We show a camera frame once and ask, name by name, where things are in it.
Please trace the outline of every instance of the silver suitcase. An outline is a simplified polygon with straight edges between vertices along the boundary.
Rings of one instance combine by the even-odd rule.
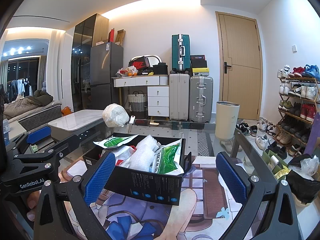
[[[189,109],[188,74],[169,75],[169,117],[174,120],[188,120]]]
[[[213,98],[213,79],[208,76],[190,78],[189,120],[209,122]]]

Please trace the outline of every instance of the blanket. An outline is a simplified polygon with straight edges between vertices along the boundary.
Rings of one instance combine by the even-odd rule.
[[[27,111],[46,106],[53,101],[53,96],[42,90],[36,90],[33,96],[17,99],[9,104],[4,104],[4,119],[11,119]]]

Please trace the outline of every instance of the green and white packet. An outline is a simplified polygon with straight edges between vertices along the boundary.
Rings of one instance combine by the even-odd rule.
[[[103,149],[112,149],[112,148],[117,148],[123,144],[126,144],[136,138],[137,135],[129,136],[129,137],[117,137],[111,135],[109,138],[104,139],[101,142],[93,142],[94,144],[102,147]]]
[[[152,164],[152,172],[168,175],[179,175],[184,173],[179,165],[181,155],[182,139],[161,146],[155,155]]]

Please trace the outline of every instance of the blue bow illustration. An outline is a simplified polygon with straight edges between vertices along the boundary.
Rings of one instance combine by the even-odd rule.
[[[117,217],[118,222],[112,221],[107,228],[107,233],[113,240],[126,240],[131,225],[131,217]],[[132,240],[153,240],[156,229],[149,222],[144,223],[141,231]]]

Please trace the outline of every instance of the teal suitcase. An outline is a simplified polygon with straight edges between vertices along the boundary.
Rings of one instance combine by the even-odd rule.
[[[190,38],[186,34],[172,35],[172,73],[190,73]]]

